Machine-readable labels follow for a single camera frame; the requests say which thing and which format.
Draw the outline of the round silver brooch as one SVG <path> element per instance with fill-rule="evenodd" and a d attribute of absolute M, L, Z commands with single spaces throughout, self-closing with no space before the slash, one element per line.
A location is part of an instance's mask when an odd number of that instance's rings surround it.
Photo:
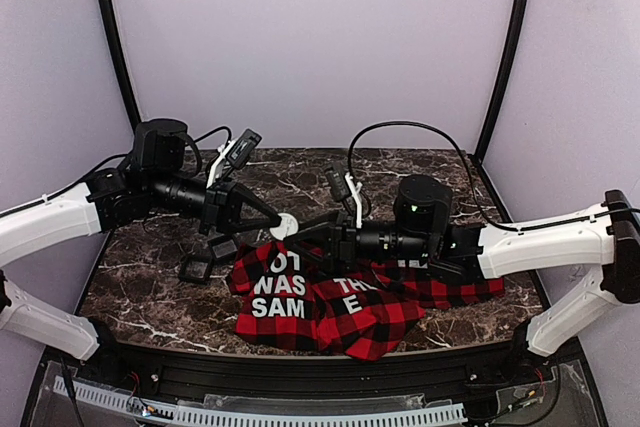
<path fill-rule="evenodd" d="M 299 223 L 295 216 L 289 213 L 279 213 L 280 223 L 275 227 L 270 227 L 270 234 L 277 240 L 283 241 L 286 237 L 296 234 L 299 231 Z"/>

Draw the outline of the red black plaid shirt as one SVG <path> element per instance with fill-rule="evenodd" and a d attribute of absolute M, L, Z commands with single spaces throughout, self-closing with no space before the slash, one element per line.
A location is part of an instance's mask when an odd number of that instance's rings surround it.
<path fill-rule="evenodd" d="M 401 261 L 360 262 L 345 274 L 322 273 L 283 243 L 242 245 L 226 277 L 242 300 L 235 333 L 281 350 L 376 361 L 393 351 L 430 309 L 501 297 L 501 279 L 446 285 Z"/>

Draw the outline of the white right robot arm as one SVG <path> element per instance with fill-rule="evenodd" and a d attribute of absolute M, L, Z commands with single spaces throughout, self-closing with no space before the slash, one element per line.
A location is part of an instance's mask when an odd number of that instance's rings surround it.
<path fill-rule="evenodd" d="M 393 222 L 335 211 L 303 223 L 285 246 L 327 273 L 359 260 L 402 261 L 446 285 L 588 264 L 584 279 L 516 328 L 508 359 L 540 364 L 597 318 L 639 301 L 639 212 L 619 190 L 582 211 L 521 224 L 450 223 L 453 191 L 428 175 L 398 186 Z"/>

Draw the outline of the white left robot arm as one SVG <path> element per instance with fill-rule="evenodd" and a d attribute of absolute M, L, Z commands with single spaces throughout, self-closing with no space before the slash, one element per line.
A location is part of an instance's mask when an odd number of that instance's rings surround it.
<path fill-rule="evenodd" d="M 232 179 L 262 138 L 252 129 L 228 139 L 204 164 L 186 123 L 140 123 L 129 152 L 116 154 L 70 185 L 1 214 L 1 264 L 42 260 L 77 238 L 106 234 L 147 217 L 155 208 L 195 219 L 207 236 L 276 228 L 280 215 Z"/>

